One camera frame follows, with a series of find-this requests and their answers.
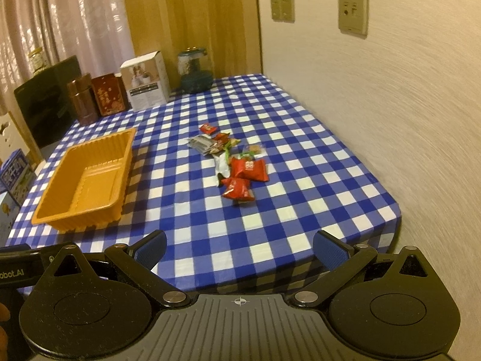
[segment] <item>red snack packet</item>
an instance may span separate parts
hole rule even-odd
[[[264,159],[247,160],[234,157],[230,162],[230,167],[230,176],[232,177],[241,177],[243,179],[249,179],[250,181],[255,180],[259,182],[269,181],[268,173],[265,170]]]
[[[227,144],[229,141],[229,133],[218,133],[213,139],[219,141],[222,145]]]
[[[200,131],[205,133],[205,134],[209,134],[211,135],[212,133],[214,133],[215,131],[217,130],[217,128],[215,126],[210,126],[209,124],[203,124],[201,127],[200,127]]]
[[[227,187],[222,194],[223,197],[240,202],[254,200],[254,196],[250,190],[250,181],[238,177],[228,177],[227,179],[223,179],[221,183]]]

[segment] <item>electrical outlet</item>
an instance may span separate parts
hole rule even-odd
[[[282,20],[282,10],[280,0],[271,0],[272,20]]]
[[[367,35],[368,0],[339,0],[339,29]]]
[[[294,21],[294,0],[280,0],[283,21]]]

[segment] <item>glass jar with lid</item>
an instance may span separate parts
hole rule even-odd
[[[32,50],[30,53],[28,53],[28,59],[30,59],[30,63],[32,64],[34,75],[50,67],[47,57],[45,57],[43,48],[36,48],[35,50]]]
[[[212,88],[212,64],[205,48],[188,48],[179,53],[180,87],[195,94]]]

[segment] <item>white sheer curtain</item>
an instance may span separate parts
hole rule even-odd
[[[51,64],[77,55],[92,77],[118,72],[134,57],[124,0],[0,0],[0,113],[13,114],[38,153],[13,92],[32,77],[37,47]]]

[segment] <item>blue box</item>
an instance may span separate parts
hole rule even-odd
[[[22,150],[17,149],[0,168],[0,193],[8,191],[21,207],[36,178]]]
[[[20,206],[8,191],[0,194],[0,247],[5,247],[18,212],[20,212]]]

